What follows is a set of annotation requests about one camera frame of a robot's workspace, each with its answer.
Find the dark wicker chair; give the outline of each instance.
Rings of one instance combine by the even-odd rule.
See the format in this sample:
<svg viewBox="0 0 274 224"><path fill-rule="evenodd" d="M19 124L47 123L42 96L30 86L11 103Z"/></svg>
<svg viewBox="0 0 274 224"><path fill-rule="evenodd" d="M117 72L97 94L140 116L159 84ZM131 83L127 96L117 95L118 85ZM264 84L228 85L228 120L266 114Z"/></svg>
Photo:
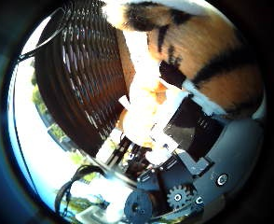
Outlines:
<svg viewBox="0 0 274 224"><path fill-rule="evenodd" d="M58 11L39 43L64 29L35 55L36 81L48 111L63 131L95 157L115 128L127 94L116 29L101 14L102 2L79 0Z"/></svg>

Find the gear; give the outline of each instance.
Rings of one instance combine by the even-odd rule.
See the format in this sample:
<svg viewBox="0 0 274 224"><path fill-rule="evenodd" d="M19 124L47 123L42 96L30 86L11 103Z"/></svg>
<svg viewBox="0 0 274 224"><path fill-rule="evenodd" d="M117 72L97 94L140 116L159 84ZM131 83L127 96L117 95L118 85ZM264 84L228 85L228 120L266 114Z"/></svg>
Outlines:
<svg viewBox="0 0 274 224"><path fill-rule="evenodd" d="M167 194L167 198L169 206L176 210L191 203L193 195L191 195L190 191L187 190L186 187L179 185L170 189L170 193Z"/></svg>

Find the bolt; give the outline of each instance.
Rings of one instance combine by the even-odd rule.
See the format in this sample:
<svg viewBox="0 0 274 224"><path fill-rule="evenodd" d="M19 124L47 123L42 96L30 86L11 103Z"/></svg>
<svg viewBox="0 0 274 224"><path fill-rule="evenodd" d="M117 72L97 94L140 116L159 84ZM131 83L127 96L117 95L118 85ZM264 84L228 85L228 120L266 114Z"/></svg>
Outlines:
<svg viewBox="0 0 274 224"><path fill-rule="evenodd" d="M196 200L195 200L196 204L200 204L200 203L203 203L203 200L201 197L198 197Z"/></svg>
<svg viewBox="0 0 274 224"><path fill-rule="evenodd" d="M223 186L227 182L227 180L228 180L228 175L222 174L217 179L217 185Z"/></svg>
<svg viewBox="0 0 274 224"><path fill-rule="evenodd" d="M182 195L180 195L180 194L175 194L174 200L175 200L176 202L181 201L181 199L182 199Z"/></svg>

